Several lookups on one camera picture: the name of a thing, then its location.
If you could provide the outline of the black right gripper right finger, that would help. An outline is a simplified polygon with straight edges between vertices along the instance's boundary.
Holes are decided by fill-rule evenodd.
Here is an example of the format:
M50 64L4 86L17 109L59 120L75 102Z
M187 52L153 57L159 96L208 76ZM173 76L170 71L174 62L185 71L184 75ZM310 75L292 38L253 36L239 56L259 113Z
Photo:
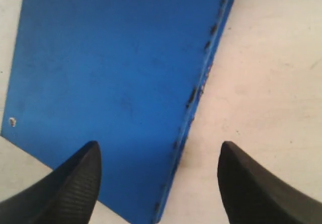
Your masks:
M221 146L217 180L229 223L321 223L321 202L279 179L232 141Z

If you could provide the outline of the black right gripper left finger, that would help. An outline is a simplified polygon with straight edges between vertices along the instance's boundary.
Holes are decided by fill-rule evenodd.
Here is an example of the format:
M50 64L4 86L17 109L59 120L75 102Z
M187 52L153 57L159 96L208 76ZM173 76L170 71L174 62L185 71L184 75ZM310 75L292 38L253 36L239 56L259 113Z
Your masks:
M101 150L90 141L58 168L1 202L1 223L89 223L101 185Z

